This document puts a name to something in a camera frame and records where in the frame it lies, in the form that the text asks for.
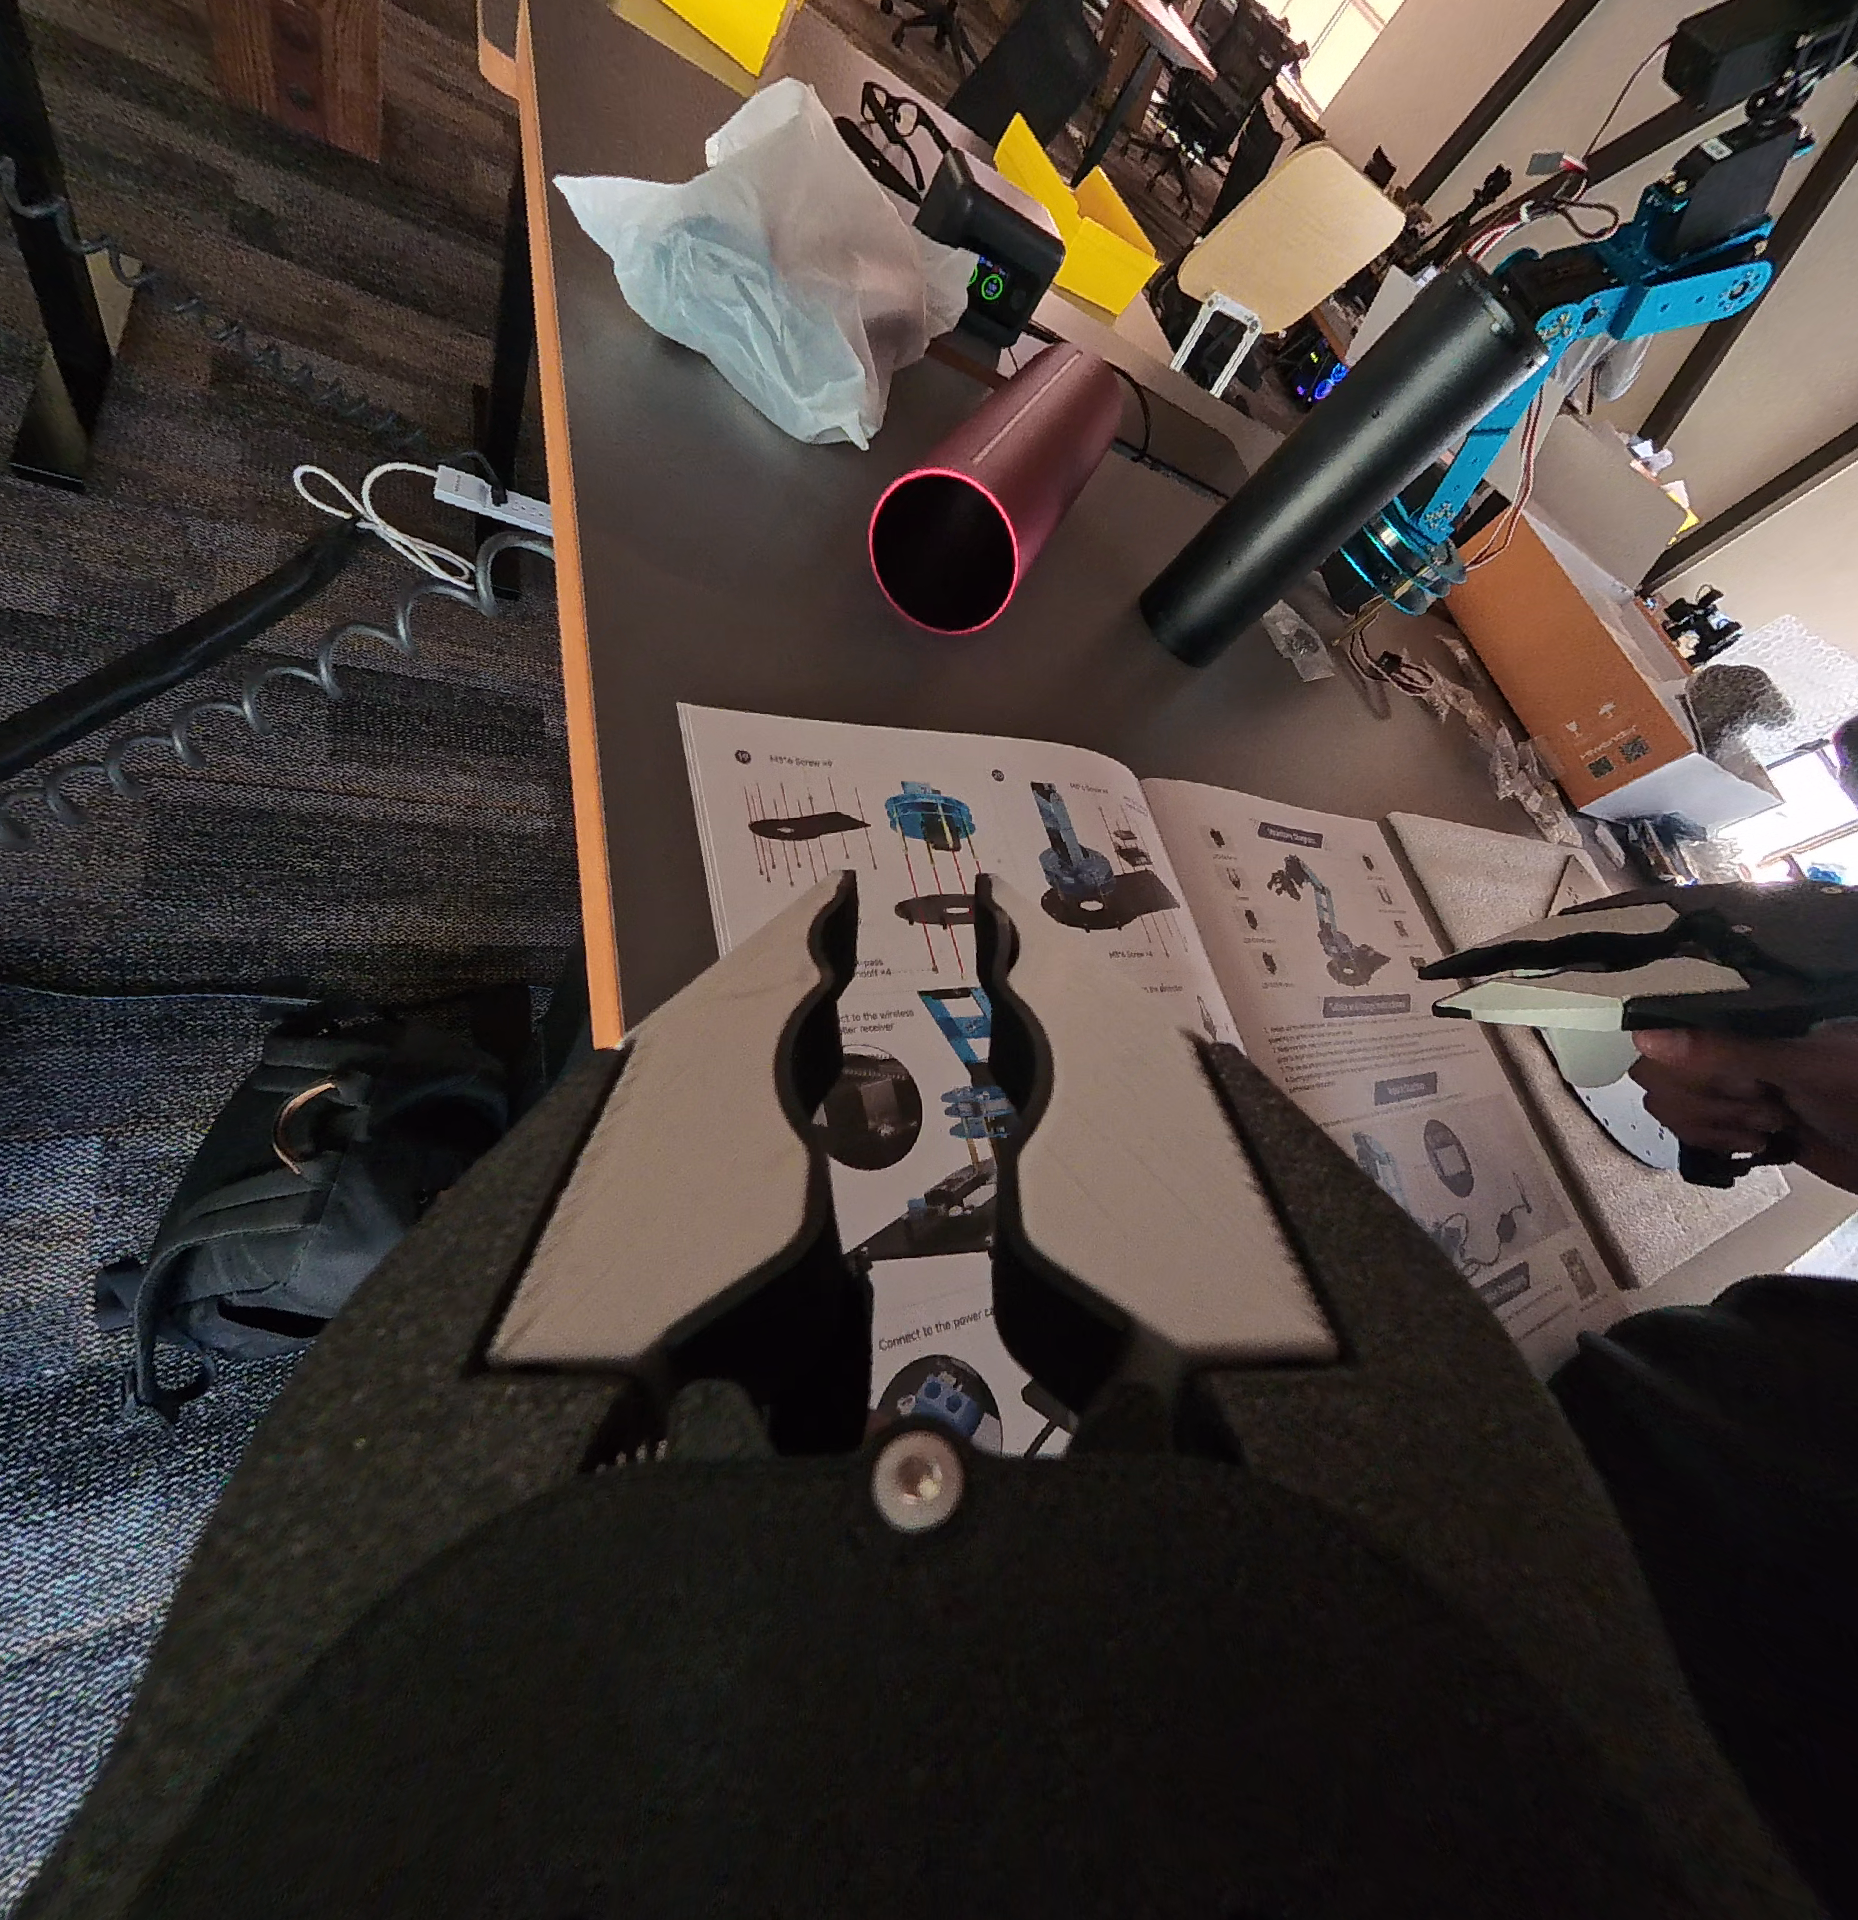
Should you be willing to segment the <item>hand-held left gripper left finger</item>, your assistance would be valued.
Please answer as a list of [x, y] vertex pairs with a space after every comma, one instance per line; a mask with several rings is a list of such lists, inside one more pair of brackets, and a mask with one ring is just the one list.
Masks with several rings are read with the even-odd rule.
[[840, 1074], [857, 886], [824, 877], [633, 1029], [494, 1366], [858, 1373], [858, 1272], [817, 1131]]

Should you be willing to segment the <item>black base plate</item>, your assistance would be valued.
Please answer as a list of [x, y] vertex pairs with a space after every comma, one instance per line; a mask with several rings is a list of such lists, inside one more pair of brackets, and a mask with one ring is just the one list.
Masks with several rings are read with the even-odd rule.
[[1662, 1122], [1645, 1109], [1645, 1090], [1633, 1079], [1636, 1054], [1627, 1051], [1617, 1058], [1617, 1074], [1604, 1082], [1589, 1078], [1594, 1068], [1606, 1068], [1606, 1060], [1592, 1064], [1575, 1064], [1558, 1049], [1558, 1068], [1592, 1124], [1614, 1141], [1630, 1159], [1645, 1169], [1678, 1170], [1682, 1144]]

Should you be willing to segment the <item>instruction booklet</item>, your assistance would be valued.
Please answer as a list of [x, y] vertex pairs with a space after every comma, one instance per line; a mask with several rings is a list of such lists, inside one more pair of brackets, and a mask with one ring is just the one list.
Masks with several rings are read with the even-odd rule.
[[712, 922], [727, 952], [857, 873], [842, 1074], [821, 1104], [846, 1253], [874, 1290], [872, 1425], [937, 1419], [1055, 1455], [989, 1298], [998, 1155], [974, 887], [993, 873], [1072, 959], [1109, 962], [1208, 1044], [1238, 1044], [1395, 1201], [1539, 1378], [1619, 1311], [1486, 1033], [1431, 1014], [1438, 935], [1377, 825], [1098, 753], [679, 705]]

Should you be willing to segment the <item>person's right hand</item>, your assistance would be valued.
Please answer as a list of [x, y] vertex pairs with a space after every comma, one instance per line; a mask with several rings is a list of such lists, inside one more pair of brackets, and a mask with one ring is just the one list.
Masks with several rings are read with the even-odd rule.
[[1791, 1164], [1858, 1195], [1858, 1019], [1798, 1040], [1640, 1032], [1645, 1109], [1682, 1141], [1755, 1155], [1791, 1141]]

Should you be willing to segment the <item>white foam sheet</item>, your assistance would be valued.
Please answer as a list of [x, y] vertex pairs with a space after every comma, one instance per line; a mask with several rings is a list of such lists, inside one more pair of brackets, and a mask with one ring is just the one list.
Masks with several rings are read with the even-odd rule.
[[[1400, 811], [1386, 825], [1448, 950], [1505, 937], [1560, 904], [1613, 894], [1584, 851]], [[1640, 1161], [1585, 1110], [1539, 1040], [1515, 1035], [1495, 1049], [1619, 1285], [1664, 1281], [1788, 1200], [1780, 1169], [1757, 1169], [1735, 1189], [1710, 1190]]]

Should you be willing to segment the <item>pile of small screw bags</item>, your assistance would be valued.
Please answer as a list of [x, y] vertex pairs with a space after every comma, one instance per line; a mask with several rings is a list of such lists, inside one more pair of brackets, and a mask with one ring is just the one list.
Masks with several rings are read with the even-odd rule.
[[1443, 621], [1435, 642], [1446, 654], [1431, 665], [1422, 699], [1441, 720], [1455, 720], [1486, 762], [1492, 794], [1522, 807], [1539, 837], [1562, 849], [1589, 849], [1590, 840], [1573, 821], [1558, 780], [1543, 769], [1536, 744], [1502, 714], [1489, 671], [1467, 642]]

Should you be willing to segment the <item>orange and white cardboard box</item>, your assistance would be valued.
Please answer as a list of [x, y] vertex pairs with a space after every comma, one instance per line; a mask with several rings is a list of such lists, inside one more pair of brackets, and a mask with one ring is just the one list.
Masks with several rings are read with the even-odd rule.
[[1716, 831], [1780, 803], [1757, 764], [1703, 751], [1684, 701], [1688, 673], [1627, 588], [1530, 517], [1492, 560], [1491, 544], [1489, 534], [1468, 542], [1468, 577], [1445, 610], [1573, 809]]

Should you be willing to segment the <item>black backpack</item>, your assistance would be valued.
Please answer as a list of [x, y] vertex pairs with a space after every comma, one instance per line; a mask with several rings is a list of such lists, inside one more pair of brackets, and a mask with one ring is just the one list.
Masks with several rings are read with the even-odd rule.
[[100, 1269], [127, 1331], [127, 1406], [174, 1423], [224, 1360], [304, 1352], [372, 1269], [552, 1082], [526, 984], [379, 1010], [291, 1009], [208, 1128], [149, 1254]]

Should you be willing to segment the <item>black cylinder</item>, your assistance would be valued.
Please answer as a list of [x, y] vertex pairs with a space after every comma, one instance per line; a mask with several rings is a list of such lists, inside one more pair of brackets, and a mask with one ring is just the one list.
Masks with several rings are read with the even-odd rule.
[[1441, 272], [1141, 590], [1152, 637], [1217, 659], [1542, 368], [1530, 307], [1474, 263]]

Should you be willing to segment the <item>person's black clothing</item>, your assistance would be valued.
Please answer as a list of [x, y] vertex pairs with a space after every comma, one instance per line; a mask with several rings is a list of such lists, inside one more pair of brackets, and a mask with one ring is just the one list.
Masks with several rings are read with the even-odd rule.
[[1625, 1317], [1550, 1389], [1757, 1811], [1858, 1916], [1858, 1281]]

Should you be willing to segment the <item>beige chair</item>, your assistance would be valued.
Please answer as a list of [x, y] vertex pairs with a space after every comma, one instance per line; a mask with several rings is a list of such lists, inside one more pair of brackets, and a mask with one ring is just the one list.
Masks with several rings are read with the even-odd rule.
[[1311, 141], [1185, 252], [1177, 285], [1193, 300], [1220, 293], [1278, 334], [1386, 252], [1402, 226], [1400, 204], [1334, 146]]

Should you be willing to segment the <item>yellow folded card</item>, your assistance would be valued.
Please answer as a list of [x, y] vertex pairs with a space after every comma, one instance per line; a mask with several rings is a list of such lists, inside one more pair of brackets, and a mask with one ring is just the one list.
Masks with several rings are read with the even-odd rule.
[[1080, 187], [1068, 187], [1019, 114], [999, 138], [993, 163], [1053, 216], [1064, 240], [1055, 288], [1109, 317], [1122, 315], [1158, 261], [1109, 175], [1098, 166]]

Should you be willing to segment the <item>white plastic bag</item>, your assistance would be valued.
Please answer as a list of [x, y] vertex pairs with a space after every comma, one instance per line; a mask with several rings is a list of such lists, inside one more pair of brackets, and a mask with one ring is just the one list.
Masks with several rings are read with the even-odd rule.
[[893, 372], [961, 326], [978, 255], [923, 235], [782, 78], [665, 183], [557, 178], [630, 310], [806, 445], [870, 448]]

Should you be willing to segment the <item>black office chair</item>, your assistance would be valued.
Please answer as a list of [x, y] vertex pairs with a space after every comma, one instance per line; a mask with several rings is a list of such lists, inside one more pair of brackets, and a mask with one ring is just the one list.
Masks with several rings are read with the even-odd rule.
[[1022, 118], [1040, 143], [1060, 138], [1107, 78], [1083, 2], [1027, 2], [989, 55], [965, 76], [946, 114], [996, 143]]

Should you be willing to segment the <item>black table leg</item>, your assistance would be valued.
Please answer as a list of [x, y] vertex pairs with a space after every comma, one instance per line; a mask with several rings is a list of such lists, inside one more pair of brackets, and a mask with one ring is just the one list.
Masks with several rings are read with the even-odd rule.
[[82, 251], [18, 2], [0, 2], [0, 192], [46, 334], [8, 462], [25, 480], [80, 493], [127, 310], [105, 305]]

